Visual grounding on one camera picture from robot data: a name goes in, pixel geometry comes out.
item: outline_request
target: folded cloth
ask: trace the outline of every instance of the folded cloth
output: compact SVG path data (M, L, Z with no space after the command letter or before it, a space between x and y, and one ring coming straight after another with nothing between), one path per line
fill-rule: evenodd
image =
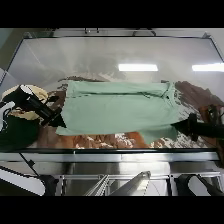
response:
M0 150L26 148L35 142L39 134L39 119L28 121L9 115L5 120L7 128L0 132Z
M48 94L45 90L33 85L26 85L26 86L28 86L32 90L32 92L39 98L39 100L42 101L42 103L45 103L47 101ZM5 91L2 94L2 98L10 94L11 92L15 91L18 87L19 86L17 85ZM9 114L15 117L25 118L27 120L35 120L39 118L39 115L37 115L34 111L25 112L25 111L22 111L20 108L14 109Z
M179 121L173 83L69 81L59 135L140 132L147 144L177 138Z

